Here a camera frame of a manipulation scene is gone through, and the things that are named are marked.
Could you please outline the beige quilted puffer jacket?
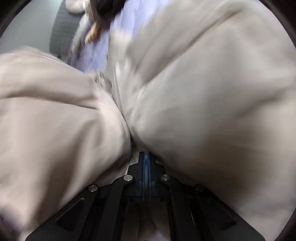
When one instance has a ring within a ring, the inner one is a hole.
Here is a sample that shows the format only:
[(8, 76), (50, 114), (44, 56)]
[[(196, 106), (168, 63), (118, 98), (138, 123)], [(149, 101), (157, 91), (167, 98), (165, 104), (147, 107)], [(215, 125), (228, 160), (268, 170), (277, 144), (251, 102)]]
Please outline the beige quilted puffer jacket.
[(265, 240), (295, 210), (295, 46), (260, 1), (173, 1), (109, 36), (83, 73), (35, 48), (1, 54), (1, 240), (25, 240), (132, 147), (201, 183)]

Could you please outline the cream plush pillow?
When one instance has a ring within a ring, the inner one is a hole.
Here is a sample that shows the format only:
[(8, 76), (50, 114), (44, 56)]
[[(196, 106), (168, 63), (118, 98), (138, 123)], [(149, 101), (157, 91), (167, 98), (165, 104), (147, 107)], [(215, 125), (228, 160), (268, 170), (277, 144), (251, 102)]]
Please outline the cream plush pillow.
[(66, 0), (65, 7), (72, 14), (81, 14), (89, 7), (89, 0)]

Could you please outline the tan striped fur-trimmed garment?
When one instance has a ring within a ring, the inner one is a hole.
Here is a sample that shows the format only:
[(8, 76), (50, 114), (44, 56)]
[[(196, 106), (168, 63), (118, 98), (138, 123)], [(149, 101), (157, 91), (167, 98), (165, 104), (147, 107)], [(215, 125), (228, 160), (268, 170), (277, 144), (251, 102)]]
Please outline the tan striped fur-trimmed garment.
[(115, 16), (121, 12), (125, 5), (125, 0), (90, 0), (86, 9), (86, 14), (92, 26), (85, 37), (85, 44), (94, 42), (100, 38), (102, 30), (110, 27)]

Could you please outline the lavender fuzzy bed blanket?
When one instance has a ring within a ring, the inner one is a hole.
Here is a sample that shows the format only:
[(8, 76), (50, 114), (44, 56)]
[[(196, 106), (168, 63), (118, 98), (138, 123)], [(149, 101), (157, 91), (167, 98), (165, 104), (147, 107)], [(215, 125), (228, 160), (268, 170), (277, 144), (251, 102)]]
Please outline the lavender fuzzy bed blanket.
[(111, 21), (110, 29), (103, 30), (99, 40), (85, 44), (86, 31), (83, 32), (78, 52), (68, 54), (66, 63), (84, 73), (100, 72), (106, 65), (110, 33), (119, 31), (133, 37), (166, 4), (167, 1), (126, 1)]

